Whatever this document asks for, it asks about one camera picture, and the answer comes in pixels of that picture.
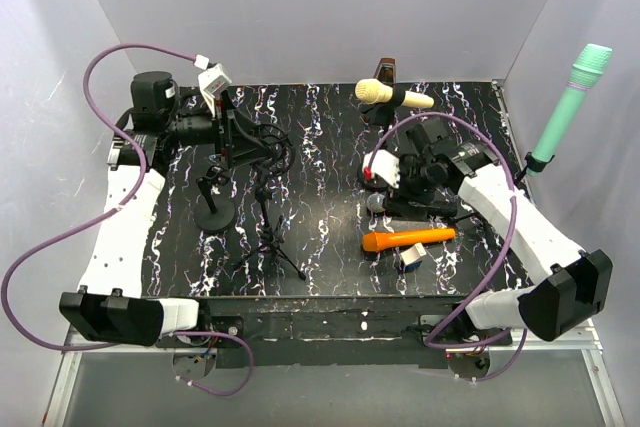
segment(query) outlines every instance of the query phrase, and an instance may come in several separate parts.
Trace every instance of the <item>microphone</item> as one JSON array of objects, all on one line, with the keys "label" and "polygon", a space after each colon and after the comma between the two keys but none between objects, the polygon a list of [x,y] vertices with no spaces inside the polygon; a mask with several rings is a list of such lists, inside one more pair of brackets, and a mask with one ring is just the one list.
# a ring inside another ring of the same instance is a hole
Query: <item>microphone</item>
[{"label": "microphone", "polygon": [[535,176],[551,162],[562,137],[567,132],[569,124],[578,113],[587,93],[596,85],[611,58],[611,49],[596,44],[588,44],[573,64],[567,87],[556,110],[551,115],[547,126],[533,149],[527,154],[527,173]]},{"label": "microphone", "polygon": [[433,107],[433,99],[428,95],[404,90],[401,87],[389,87],[377,79],[362,79],[356,84],[356,97],[365,104],[404,105],[415,109]]},{"label": "microphone", "polygon": [[383,234],[371,232],[362,237],[362,248],[366,252],[381,252],[393,247],[405,245],[428,244],[432,242],[442,242],[453,239],[456,236],[455,229],[426,229],[409,230],[407,232],[396,232]]}]

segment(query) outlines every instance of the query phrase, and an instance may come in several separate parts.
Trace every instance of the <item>condenser microphone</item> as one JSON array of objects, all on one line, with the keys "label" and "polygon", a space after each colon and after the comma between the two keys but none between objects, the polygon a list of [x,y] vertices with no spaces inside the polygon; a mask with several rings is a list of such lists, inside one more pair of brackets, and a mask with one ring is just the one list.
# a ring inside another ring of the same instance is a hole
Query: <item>condenser microphone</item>
[{"label": "condenser microphone", "polygon": [[571,75],[556,110],[533,149],[527,156],[527,173],[534,176],[546,167],[553,158],[569,124],[578,113],[587,93],[596,85],[611,58],[611,49],[601,45],[588,44],[573,64]]},{"label": "condenser microphone", "polygon": [[433,99],[428,95],[405,90],[402,87],[389,87],[377,79],[362,79],[356,84],[356,97],[365,104],[394,104],[429,109]]}]

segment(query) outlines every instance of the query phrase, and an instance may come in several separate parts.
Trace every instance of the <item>round black base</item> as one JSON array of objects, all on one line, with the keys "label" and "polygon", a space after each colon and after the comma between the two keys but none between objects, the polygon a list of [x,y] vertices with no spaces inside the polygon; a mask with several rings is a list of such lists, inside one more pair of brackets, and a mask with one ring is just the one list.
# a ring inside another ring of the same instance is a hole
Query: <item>round black base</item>
[{"label": "round black base", "polygon": [[364,178],[364,172],[362,172],[362,164],[358,166],[358,182],[362,186],[363,189],[368,190],[370,192],[384,192],[389,188],[389,184],[387,184],[382,177],[376,176],[371,180],[367,180]]},{"label": "round black base", "polygon": [[205,234],[219,234],[231,227],[236,221],[236,204],[231,199],[220,198],[214,196],[213,198],[218,211],[215,214],[211,213],[208,205],[196,205],[193,212],[193,218],[196,225]]}]

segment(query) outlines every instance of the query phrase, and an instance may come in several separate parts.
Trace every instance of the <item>microphone head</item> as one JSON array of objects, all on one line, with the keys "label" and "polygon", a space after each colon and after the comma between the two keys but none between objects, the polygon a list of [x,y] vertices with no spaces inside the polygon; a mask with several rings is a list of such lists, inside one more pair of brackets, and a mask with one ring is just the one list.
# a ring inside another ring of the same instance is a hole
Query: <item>microphone head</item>
[{"label": "microphone head", "polygon": [[375,104],[384,87],[387,86],[377,79],[362,79],[356,84],[356,97],[365,104]]},{"label": "microphone head", "polygon": [[611,52],[609,47],[587,44],[573,64],[569,82],[588,88],[596,85],[611,59]]},{"label": "microphone head", "polygon": [[372,214],[381,214],[384,212],[384,200],[385,196],[380,193],[371,194],[367,198],[367,209]]}]

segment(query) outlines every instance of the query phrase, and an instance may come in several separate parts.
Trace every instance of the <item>gray floor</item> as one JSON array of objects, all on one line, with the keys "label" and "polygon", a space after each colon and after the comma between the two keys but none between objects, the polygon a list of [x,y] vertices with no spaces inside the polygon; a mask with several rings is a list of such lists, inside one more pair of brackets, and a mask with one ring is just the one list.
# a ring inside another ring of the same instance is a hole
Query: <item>gray floor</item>
[{"label": "gray floor", "polygon": [[[205,380],[232,387],[244,370]],[[262,367],[240,394],[174,379],[170,354],[85,354],[65,426],[604,425],[580,351],[523,352],[472,386],[412,366]]]}]

